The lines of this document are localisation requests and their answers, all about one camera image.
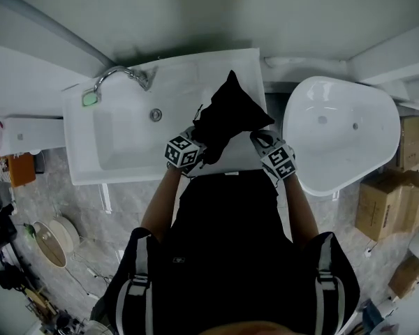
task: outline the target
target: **chrome faucet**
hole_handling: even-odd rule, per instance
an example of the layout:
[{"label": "chrome faucet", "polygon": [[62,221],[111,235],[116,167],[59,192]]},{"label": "chrome faucet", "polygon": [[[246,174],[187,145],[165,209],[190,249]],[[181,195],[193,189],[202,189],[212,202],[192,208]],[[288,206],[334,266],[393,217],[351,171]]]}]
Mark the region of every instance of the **chrome faucet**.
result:
[{"label": "chrome faucet", "polygon": [[126,73],[129,78],[131,78],[132,80],[136,80],[138,82],[138,84],[145,91],[147,91],[151,87],[151,84],[149,83],[149,78],[147,77],[146,72],[144,72],[142,70],[131,70],[131,69],[125,68],[123,66],[115,66],[115,67],[112,67],[112,68],[106,70],[106,72],[104,72],[98,78],[98,81],[96,82],[95,87],[93,87],[93,92],[95,94],[99,94],[99,87],[102,85],[102,83],[104,82],[104,80],[108,76],[112,75],[115,72],[124,72],[124,73]]}]

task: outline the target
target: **backpack strap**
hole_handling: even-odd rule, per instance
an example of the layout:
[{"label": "backpack strap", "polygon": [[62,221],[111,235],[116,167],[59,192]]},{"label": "backpack strap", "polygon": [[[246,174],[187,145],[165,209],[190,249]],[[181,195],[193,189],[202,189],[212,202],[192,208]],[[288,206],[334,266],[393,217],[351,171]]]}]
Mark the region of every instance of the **backpack strap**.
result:
[{"label": "backpack strap", "polygon": [[152,316],[152,282],[149,279],[147,266],[147,239],[146,236],[137,241],[137,258],[135,260],[135,275],[129,274],[129,279],[123,284],[118,294],[115,322],[119,335],[124,335],[123,310],[126,297],[144,297],[146,299],[145,329],[146,335],[154,333]]},{"label": "backpack strap", "polygon": [[[315,278],[316,322],[314,335],[337,334],[344,321],[345,294],[343,283],[332,274],[332,238],[332,234],[326,237],[321,246],[318,261],[318,275]],[[331,310],[334,308],[337,308],[337,313]]]}]

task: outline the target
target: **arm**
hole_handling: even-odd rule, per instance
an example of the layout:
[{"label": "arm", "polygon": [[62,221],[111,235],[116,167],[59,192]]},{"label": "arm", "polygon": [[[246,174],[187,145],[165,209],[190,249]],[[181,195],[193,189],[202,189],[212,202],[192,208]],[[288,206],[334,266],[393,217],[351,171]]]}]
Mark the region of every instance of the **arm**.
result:
[{"label": "arm", "polygon": [[284,186],[286,187],[293,243],[299,249],[303,249],[309,241],[318,235],[315,218],[296,174],[284,179]]},{"label": "arm", "polygon": [[149,230],[161,243],[172,224],[175,195],[182,171],[171,165],[152,198],[141,221],[141,227]]}]

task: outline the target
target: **sink basin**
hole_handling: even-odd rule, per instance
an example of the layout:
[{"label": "sink basin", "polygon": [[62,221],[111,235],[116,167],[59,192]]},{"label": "sink basin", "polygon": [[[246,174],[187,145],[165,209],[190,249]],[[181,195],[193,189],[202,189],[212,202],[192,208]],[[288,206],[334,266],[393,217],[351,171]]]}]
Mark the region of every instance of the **sink basin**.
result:
[{"label": "sink basin", "polygon": [[399,113],[384,91],[311,77],[293,91],[282,132],[295,150],[303,189],[326,196],[391,160],[399,145]]},{"label": "sink basin", "polygon": [[[64,128],[73,184],[160,179],[166,170],[166,142],[192,125],[198,108],[236,72],[241,87],[265,110],[259,51],[255,49],[193,54],[134,67],[154,68],[152,87],[144,91],[123,73],[101,85],[101,101],[83,107],[81,95],[90,80],[64,92]],[[161,118],[151,119],[158,110]],[[248,133],[233,138],[221,159],[198,174],[260,169]]]}]

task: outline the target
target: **black shirt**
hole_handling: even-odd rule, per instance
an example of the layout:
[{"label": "black shirt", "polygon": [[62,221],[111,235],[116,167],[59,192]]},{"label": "black shirt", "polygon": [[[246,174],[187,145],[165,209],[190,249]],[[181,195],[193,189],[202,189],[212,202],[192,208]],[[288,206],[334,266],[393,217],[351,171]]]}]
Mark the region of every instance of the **black shirt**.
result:
[{"label": "black shirt", "polygon": [[[133,231],[104,296],[113,325],[118,292],[135,265],[137,240],[148,234],[142,228]],[[199,334],[219,325],[262,320],[312,334],[316,260],[325,237],[317,236],[304,252],[286,238],[277,192],[262,170],[195,178],[164,242],[149,237],[154,333]],[[346,284],[350,315],[358,285],[339,246],[335,254],[332,262],[343,269],[340,279]],[[144,314],[143,303],[125,305],[124,327],[144,334]]]}]

